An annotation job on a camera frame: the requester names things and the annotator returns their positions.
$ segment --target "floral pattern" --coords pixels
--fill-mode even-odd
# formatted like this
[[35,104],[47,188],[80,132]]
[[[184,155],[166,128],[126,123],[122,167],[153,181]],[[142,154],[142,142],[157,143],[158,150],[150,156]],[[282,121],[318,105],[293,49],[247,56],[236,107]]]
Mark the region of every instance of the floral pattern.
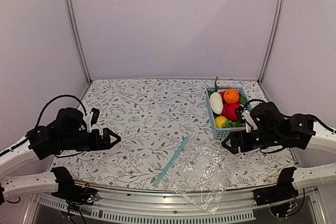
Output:
[[[218,85],[242,87],[247,99],[266,99],[254,81],[219,81]],[[236,163],[227,189],[274,184],[283,168],[294,165],[290,152],[233,155],[222,148],[213,139],[205,104],[205,88],[212,86],[212,80],[94,81],[83,99],[88,111],[100,110],[94,127],[108,127],[122,140],[110,150],[54,158],[52,167],[64,166],[74,179],[100,186],[154,189],[151,184],[188,136],[189,141],[216,148],[225,160]]]

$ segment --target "white vegetable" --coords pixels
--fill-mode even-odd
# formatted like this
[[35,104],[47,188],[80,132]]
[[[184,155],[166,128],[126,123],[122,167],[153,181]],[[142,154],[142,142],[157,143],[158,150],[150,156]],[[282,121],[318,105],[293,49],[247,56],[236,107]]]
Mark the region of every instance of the white vegetable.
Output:
[[223,111],[222,97],[218,92],[210,95],[210,106],[212,111],[217,115],[220,115]]

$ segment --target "plastic bag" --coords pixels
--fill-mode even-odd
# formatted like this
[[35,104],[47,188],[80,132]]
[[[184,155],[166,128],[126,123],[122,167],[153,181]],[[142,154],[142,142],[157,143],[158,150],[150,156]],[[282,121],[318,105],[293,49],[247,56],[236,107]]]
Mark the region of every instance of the plastic bag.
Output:
[[234,168],[223,152],[190,139],[157,188],[181,194],[201,210],[215,214]]

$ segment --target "blue strip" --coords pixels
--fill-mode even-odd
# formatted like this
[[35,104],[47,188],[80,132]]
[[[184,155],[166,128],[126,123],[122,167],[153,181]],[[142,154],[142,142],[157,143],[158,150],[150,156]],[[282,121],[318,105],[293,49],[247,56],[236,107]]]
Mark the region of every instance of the blue strip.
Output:
[[166,165],[166,167],[163,169],[163,171],[161,172],[161,174],[158,176],[158,178],[154,181],[153,185],[154,187],[158,186],[159,182],[162,180],[163,176],[167,173],[168,169],[172,166],[173,162],[175,161],[175,159],[177,158],[177,156],[180,154],[181,150],[183,149],[183,147],[185,146],[186,142],[188,141],[189,137],[185,137],[185,139],[183,140],[182,144],[179,146],[179,148],[176,150],[174,156],[169,160],[168,164]]

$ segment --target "gray basket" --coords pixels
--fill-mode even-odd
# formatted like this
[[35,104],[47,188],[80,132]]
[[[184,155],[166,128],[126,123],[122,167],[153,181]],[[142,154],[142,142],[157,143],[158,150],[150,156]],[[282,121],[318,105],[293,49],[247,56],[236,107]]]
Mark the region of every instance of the gray basket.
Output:
[[[238,88],[238,87],[218,87],[218,91],[217,92],[224,92],[225,90],[228,89],[235,89],[238,91],[239,95],[242,97],[246,97],[245,93],[244,93],[244,89],[243,88]],[[209,113],[209,117],[210,117],[210,123],[211,123],[211,128],[212,128],[212,133],[214,135],[214,139],[222,139],[222,138],[226,138],[227,136],[229,136],[230,132],[232,131],[243,131],[245,128],[244,127],[235,127],[235,128],[223,128],[223,129],[219,129],[216,127],[215,124],[215,116],[214,116],[214,112],[211,109],[210,106],[210,99],[209,99],[209,95],[208,95],[208,91],[215,91],[215,87],[208,87],[206,88],[206,92],[205,92],[205,101],[206,101],[206,106],[208,108],[208,113]],[[250,105],[247,106],[247,110],[251,111],[251,107]]]

